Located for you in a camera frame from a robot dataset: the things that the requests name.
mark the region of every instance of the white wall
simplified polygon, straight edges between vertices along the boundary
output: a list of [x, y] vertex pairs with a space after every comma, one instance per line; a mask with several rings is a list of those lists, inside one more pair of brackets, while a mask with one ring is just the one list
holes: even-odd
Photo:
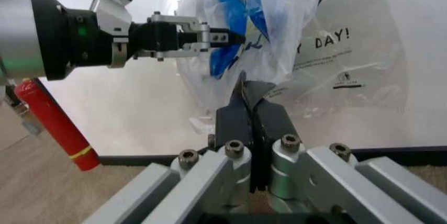
[[[91, 0], [59, 0], [70, 8], [88, 8]], [[380, 132], [334, 127], [333, 138], [354, 148], [447, 145], [447, 74], [445, 67], [445, 0], [389, 0], [406, 49], [409, 98], [402, 117], [408, 139], [395, 140]], [[135, 21], [144, 21], [158, 0], [134, 0], [128, 9]], [[84, 68], [64, 81], [46, 84], [67, 114], [101, 155], [166, 154], [206, 145], [206, 136], [191, 129], [188, 118], [200, 115], [176, 75], [172, 61], [129, 61], [126, 68]], [[390, 119], [371, 115], [373, 120]], [[337, 118], [328, 118], [334, 125]], [[306, 128], [309, 134], [318, 131]]]

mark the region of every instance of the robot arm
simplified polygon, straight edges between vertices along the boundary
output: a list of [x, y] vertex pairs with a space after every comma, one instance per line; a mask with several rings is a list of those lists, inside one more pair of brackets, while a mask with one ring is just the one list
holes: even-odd
[[131, 1], [93, 0], [90, 10], [79, 10], [57, 0], [0, 0], [0, 85], [24, 77], [60, 80], [79, 66], [122, 68], [131, 57], [193, 57], [245, 41], [195, 17], [155, 12], [133, 23], [125, 8]]

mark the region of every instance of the yellow stripe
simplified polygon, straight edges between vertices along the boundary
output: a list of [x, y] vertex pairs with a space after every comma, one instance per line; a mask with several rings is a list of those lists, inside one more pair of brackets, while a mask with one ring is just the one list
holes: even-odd
[[90, 151], [91, 149], [92, 149], [92, 146], [89, 145], [88, 147], [82, 149], [82, 150], [81, 150], [80, 152], [78, 152], [77, 154], [73, 154], [73, 155], [71, 155], [71, 156], [70, 156], [70, 159], [76, 159], [77, 157], [82, 156], [82, 155], [88, 153], [88, 151]]

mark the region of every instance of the hex socket bolt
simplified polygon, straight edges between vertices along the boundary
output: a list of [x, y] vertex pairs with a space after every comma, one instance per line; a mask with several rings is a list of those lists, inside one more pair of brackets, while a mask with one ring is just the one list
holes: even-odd
[[329, 146], [329, 150], [335, 153], [342, 160], [346, 162], [349, 161], [349, 157], [351, 156], [351, 149], [345, 144], [333, 143]]
[[281, 138], [281, 147], [289, 152], [297, 152], [299, 146], [301, 145], [301, 140], [298, 136], [293, 134], [286, 134]]
[[233, 159], [242, 157], [244, 154], [244, 144], [239, 140], [230, 140], [225, 143], [225, 154]]
[[192, 149], [183, 150], [178, 155], [178, 164], [185, 170], [191, 169], [199, 161], [199, 154]]

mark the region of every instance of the metal bar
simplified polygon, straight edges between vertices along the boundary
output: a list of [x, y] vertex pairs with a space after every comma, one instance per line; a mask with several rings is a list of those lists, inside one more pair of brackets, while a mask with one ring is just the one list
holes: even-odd
[[295, 171], [298, 198], [320, 211], [341, 207], [358, 223], [421, 223], [326, 147], [300, 155]]
[[447, 196], [391, 159], [367, 160], [355, 168], [425, 223], [447, 223]]
[[235, 182], [232, 162], [208, 151], [143, 223], [196, 223], [204, 213], [224, 212]]
[[86, 223], [140, 223], [180, 181], [178, 173], [151, 164], [109, 199]]

